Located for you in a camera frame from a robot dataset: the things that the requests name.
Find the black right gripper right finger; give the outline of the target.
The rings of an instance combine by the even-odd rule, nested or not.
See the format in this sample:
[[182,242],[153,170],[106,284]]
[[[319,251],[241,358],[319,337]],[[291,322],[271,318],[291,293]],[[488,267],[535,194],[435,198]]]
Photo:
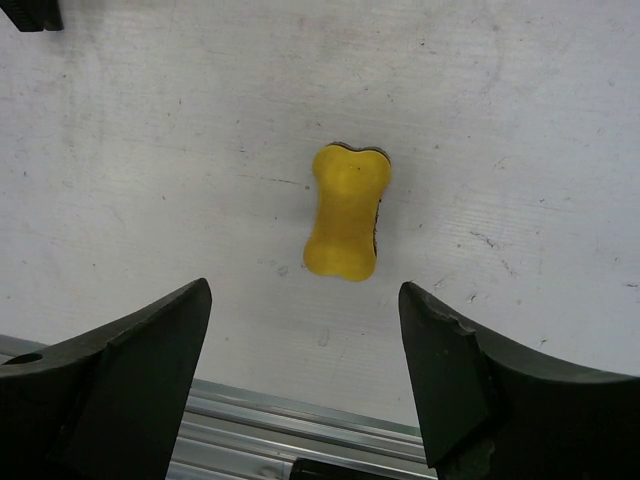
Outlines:
[[635,479],[639,380],[561,360],[453,310],[398,297],[426,461],[441,479]]

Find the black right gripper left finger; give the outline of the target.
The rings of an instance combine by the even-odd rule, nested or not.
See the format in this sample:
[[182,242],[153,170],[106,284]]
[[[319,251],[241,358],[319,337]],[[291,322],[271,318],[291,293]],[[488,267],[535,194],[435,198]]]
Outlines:
[[4,479],[163,479],[209,323],[197,279],[1,366]]

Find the yellow bone-shaped eraser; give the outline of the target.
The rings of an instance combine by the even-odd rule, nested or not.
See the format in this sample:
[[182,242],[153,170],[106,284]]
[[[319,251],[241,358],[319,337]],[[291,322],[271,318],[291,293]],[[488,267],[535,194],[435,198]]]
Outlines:
[[319,276],[370,278],[377,263],[379,205],[392,179],[388,156],[375,148],[332,143],[316,154],[312,172],[318,202],[304,264]]

